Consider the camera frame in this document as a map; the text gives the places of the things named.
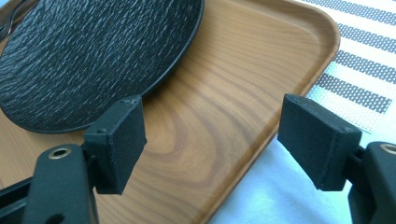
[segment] brown tray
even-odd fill
[[[305,94],[339,40],[335,23],[309,6],[207,0],[190,50],[145,100],[148,144],[124,194],[96,197],[101,222],[208,221],[275,135],[284,93]],[[0,187],[81,136],[29,133],[1,114]]]

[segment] black plate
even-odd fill
[[[204,0],[41,0],[3,51],[0,106],[33,132],[87,128],[169,75],[203,10]]]

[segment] striped fabric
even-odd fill
[[[337,56],[306,97],[373,132],[396,100],[396,1],[298,1],[325,11],[341,33]]]

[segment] dotted stripe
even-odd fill
[[[328,7],[355,16],[363,17],[372,21],[379,21],[390,25],[396,25],[396,15],[377,8],[361,6],[340,0],[304,0],[315,5]]]
[[[385,113],[392,102],[389,98],[359,88],[328,74],[323,74],[316,85],[380,114]]]
[[[396,53],[396,39],[376,35],[341,23],[338,23],[338,28],[340,30],[341,37],[351,39],[377,49],[382,49],[390,53]]]
[[[375,63],[343,50],[338,51],[334,61],[368,76],[396,84],[396,69],[393,67]]]

